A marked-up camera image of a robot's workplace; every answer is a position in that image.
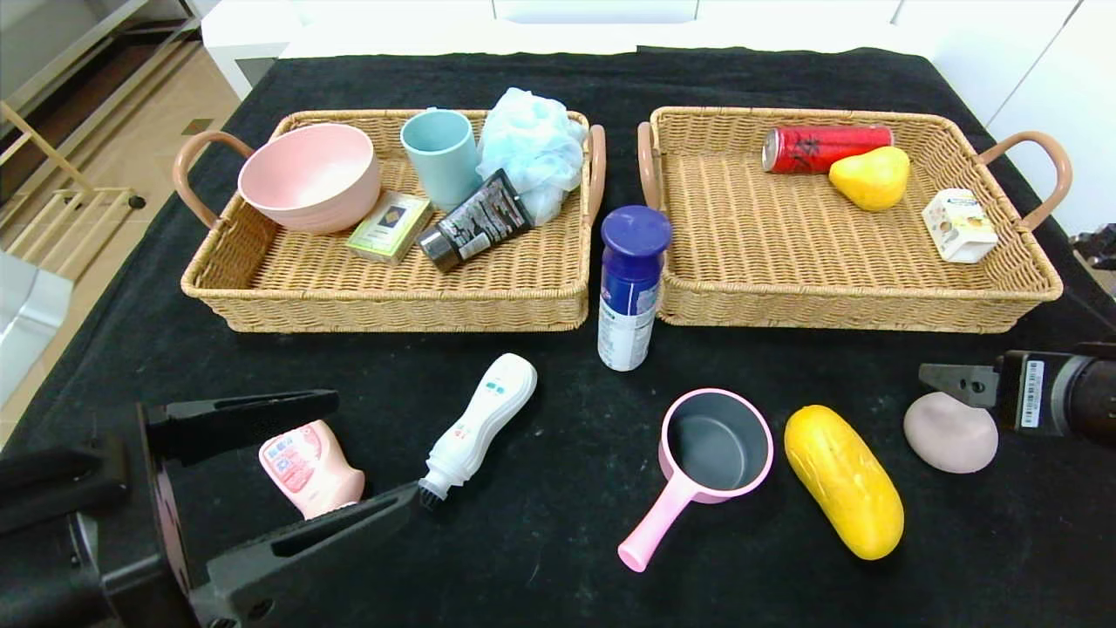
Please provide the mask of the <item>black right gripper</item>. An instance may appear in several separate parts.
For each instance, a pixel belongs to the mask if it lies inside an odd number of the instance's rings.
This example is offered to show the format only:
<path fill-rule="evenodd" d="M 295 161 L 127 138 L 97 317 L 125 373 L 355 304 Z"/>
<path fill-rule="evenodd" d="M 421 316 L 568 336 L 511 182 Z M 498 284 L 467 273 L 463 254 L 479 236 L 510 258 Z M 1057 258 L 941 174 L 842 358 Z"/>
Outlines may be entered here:
<path fill-rule="evenodd" d="M 972 408 L 991 409 L 1029 436 L 1115 441 L 1113 349 L 1011 351 L 991 365 L 923 363 L 918 380 Z"/>

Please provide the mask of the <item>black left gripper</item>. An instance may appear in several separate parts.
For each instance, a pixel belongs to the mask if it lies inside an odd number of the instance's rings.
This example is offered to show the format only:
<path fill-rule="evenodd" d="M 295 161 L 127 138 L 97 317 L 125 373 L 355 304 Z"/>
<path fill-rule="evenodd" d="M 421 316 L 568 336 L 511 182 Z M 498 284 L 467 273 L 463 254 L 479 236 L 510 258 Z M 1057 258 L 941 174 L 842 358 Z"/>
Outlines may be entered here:
<path fill-rule="evenodd" d="M 80 441 L 69 516 L 73 627 L 289 627 L 359 551 L 419 513 L 419 483 L 275 529 L 206 563 L 192 590 L 169 461 L 192 466 L 262 444 L 339 408 L 331 389 L 132 406 Z"/>

